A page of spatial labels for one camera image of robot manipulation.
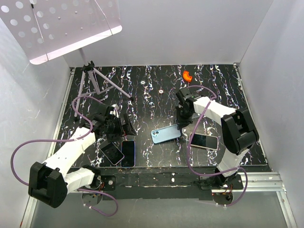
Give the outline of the purple edged black phone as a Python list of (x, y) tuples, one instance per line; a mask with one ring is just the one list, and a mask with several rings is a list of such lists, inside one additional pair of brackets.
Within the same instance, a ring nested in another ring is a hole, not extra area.
[(121, 161), (122, 168), (133, 168), (135, 166), (135, 141), (123, 141), (121, 149), (124, 158)]

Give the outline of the clear magnetic phone case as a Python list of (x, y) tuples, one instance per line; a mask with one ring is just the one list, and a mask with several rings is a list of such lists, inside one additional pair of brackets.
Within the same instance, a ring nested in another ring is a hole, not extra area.
[(201, 114), (198, 114), (198, 113), (194, 113), (193, 116), (192, 116), (192, 119), (197, 119), (200, 117)]

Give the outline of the orange curved plastic part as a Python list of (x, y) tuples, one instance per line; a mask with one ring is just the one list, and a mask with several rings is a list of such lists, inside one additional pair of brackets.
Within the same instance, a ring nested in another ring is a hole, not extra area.
[(183, 71), (183, 74), (182, 74), (182, 78), (184, 81), (188, 82), (188, 83), (191, 83), (192, 82), (192, 79), (193, 79), (193, 76), (190, 75), (189, 71)]

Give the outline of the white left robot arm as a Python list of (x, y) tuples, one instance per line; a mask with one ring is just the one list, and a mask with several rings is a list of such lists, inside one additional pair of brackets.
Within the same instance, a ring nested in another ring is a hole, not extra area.
[(81, 187), (96, 190), (102, 184), (101, 172), (90, 165), (69, 172), (77, 159), (99, 138), (105, 136), (108, 142), (116, 142), (127, 135), (136, 135), (127, 113), (120, 118), (114, 106), (102, 106), (102, 111), (82, 119), (70, 142), (43, 163), (36, 162), (30, 168), (29, 196), (59, 207), (67, 194)]

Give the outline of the blue phone case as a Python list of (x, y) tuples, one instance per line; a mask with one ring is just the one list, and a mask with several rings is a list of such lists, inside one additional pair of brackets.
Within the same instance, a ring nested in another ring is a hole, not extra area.
[(154, 144), (170, 141), (181, 136), (181, 132), (176, 124), (166, 126), (151, 131), (152, 141)]

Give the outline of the lilac phone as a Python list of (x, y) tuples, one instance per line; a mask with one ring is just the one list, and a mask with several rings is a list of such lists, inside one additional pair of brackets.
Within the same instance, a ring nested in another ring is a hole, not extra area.
[(99, 149), (112, 165), (118, 165), (124, 159), (124, 154), (113, 142), (102, 142)]

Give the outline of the perforated music stand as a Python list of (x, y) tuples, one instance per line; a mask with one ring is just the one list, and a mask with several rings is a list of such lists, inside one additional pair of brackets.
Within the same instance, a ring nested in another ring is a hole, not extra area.
[(0, 18), (34, 65), (122, 31), (116, 0), (2, 0)]

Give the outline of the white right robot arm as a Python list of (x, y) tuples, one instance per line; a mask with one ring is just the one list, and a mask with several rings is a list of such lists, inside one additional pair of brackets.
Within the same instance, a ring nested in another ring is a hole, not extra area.
[(225, 189), (231, 185), (245, 154), (259, 140), (258, 131), (248, 109), (238, 110), (224, 106), (215, 101), (217, 95), (214, 92), (211, 97), (207, 97), (191, 92), (190, 88), (181, 88), (176, 93), (179, 101), (176, 106), (177, 127), (182, 130), (191, 124), (194, 114), (205, 116), (221, 126), (225, 151), (212, 176), (215, 184)]

